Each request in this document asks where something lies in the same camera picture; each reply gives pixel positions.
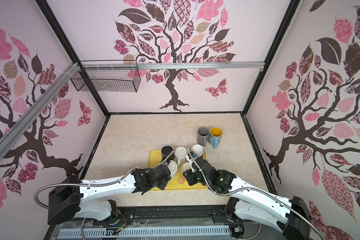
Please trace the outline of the grey mug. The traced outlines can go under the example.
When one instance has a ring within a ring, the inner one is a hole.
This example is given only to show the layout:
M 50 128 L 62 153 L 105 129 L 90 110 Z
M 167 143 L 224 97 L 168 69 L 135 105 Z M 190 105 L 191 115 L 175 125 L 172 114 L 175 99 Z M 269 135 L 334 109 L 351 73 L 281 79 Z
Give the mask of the grey mug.
M 205 147 L 209 140 L 209 129 L 205 127 L 198 128 L 197 131 L 197 143 L 203 147 Z

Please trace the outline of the aluminium rail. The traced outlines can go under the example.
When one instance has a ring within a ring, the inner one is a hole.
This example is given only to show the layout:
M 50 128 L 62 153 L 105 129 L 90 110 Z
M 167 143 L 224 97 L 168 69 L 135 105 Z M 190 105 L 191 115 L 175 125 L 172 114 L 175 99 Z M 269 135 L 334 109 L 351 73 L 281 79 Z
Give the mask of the aluminium rail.
M 50 103 L 57 92 L 80 70 L 78 63 L 70 64 L 59 77 L 47 88 L 22 117 L 11 127 L 7 134 L 0 139 L 0 161 L 6 153 L 26 132 L 33 121 L 41 114 L 42 110 Z
M 264 62 L 227 62 L 227 63 L 82 63 L 84 68 L 134 68 L 136 70 L 180 70 L 180 69 L 263 69 Z

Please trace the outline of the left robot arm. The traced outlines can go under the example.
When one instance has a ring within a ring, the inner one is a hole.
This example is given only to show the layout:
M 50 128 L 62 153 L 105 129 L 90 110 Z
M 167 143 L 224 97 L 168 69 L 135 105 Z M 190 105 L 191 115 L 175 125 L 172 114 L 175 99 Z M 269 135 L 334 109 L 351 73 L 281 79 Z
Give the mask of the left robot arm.
M 116 218 L 119 214 L 116 202 L 100 199 L 119 194 L 144 194 L 153 188 L 164 190 L 169 180 L 171 171 L 166 165 L 136 169 L 124 177 L 96 181 L 70 176 L 49 193 L 48 225 L 78 218 L 97 221 Z

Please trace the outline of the aluminium rail left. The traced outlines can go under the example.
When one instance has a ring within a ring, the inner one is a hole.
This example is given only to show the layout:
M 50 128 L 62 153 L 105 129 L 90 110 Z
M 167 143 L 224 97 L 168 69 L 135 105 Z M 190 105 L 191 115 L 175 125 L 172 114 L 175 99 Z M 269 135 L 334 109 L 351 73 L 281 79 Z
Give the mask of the aluminium rail left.
M 42 110 L 50 103 L 57 92 L 80 70 L 78 63 L 70 64 L 59 77 L 47 88 L 22 117 L 11 127 L 7 134 L 0 139 L 0 161 L 6 153 L 26 132 L 33 121 L 41 114 Z

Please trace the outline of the aluminium rail back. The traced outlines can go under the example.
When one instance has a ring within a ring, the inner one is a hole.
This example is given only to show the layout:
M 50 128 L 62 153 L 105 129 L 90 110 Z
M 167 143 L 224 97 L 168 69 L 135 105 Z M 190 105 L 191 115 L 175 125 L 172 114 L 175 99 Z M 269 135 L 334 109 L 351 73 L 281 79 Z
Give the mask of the aluminium rail back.
M 180 69 L 263 69 L 264 62 L 227 62 L 227 63 L 82 63 L 84 68 L 134 68 L 136 70 L 180 70 Z

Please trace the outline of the black base frame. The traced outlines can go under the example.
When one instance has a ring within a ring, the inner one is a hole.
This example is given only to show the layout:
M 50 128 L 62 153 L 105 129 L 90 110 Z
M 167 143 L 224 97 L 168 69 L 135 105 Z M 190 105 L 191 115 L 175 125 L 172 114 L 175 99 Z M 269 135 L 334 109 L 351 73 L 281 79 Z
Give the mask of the black base frame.
M 285 224 L 272 216 L 244 218 L 243 220 L 227 211 L 224 205 L 211 206 L 159 206 L 159 207 L 119 207 L 115 220 L 96 221 L 93 219 L 73 219 L 51 226 L 46 240 L 56 240 L 60 229 L 118 228 L 127 227 L 180 227 L 180 226 L 228 226 L 228 236 L 193 237 L 140 237 L 117 238 L 111 240 L 283 240 Z

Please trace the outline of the white ribbed mug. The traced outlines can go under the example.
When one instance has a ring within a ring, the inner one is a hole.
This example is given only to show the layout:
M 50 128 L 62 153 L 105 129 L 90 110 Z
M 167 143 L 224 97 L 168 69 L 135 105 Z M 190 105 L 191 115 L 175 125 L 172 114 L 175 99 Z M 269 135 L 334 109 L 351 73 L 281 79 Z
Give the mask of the white ribbed mug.
M 178 172 L 178 164 L 175 161 L 170 160 L 170 163 L 168 164 L 168 168 L 169 168 L 170 173 L 171 173 L 170 174 L 171 179 L 174 179 L 177 172 Z

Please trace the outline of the blue butterfly mug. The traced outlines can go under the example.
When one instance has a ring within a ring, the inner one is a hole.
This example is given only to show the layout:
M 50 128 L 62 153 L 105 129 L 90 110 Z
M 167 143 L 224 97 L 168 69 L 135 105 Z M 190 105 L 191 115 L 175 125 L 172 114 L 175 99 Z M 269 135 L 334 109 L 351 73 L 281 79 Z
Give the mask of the blue butterfly mug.
M 213 127 L 210 129 L 208 142 L 214 149 L 218 148 L 222 135 L 223 135 L 222 129 L 218 127 Z

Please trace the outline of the orange speckled mug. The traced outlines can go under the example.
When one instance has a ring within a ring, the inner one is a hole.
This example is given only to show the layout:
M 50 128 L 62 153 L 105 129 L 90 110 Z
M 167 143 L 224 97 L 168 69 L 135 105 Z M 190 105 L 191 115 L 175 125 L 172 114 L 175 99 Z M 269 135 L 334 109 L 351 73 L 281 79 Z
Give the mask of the orange speckled mug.
M 191 165 L 189 162 L 185 162 L 181 165 L 180 167 L 180 172 L 181 172 L 181 178 L 179 180 L 179 183 L 182 185 L 184 184 L 187 180 L 185 178 L 185 171 L 190 170 L 191 169 Z

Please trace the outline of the yellow plastic tray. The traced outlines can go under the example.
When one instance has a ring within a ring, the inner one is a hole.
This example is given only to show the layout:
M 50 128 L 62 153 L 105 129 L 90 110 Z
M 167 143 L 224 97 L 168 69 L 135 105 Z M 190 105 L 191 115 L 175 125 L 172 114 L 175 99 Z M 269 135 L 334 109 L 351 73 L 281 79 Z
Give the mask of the yellow plastic tray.
M 162 161 L 161 151 L 160 150 L 153 150 L 153 151 L 150 152 L 150 155 L 149 155 L 148 167 L 149 168 L 156 167 L 161 161 Z M 193 186 L 189 186 L 187 182 L 185 182 L 184 184 L 181 185 L 179 183 L 179 180 L 181 178 L 180 167 L 181 166 L 178 166 L 178 172 L 177 172 L 175 178 L 171 179 L 168 182 L 168 185 L 165 188 L 165 191 L 167 191 L 167 190 L 206 189 L 207 188 L 206 186 L 203 186 L 201 184 L 196 184 L 196 185 L 193 185 Z

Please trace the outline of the black and white mug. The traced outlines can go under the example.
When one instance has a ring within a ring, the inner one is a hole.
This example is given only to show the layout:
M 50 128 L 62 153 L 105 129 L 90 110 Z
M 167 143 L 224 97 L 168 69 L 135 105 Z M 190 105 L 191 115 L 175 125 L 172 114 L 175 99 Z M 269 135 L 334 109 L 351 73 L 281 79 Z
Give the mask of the black and white mug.
M 195 154 L 197 154 L 200 157 L 202 157 L 204 155 L 204 148 L 201 145 L 198 145 L 198 144 L 193 145 L 192 150 Z

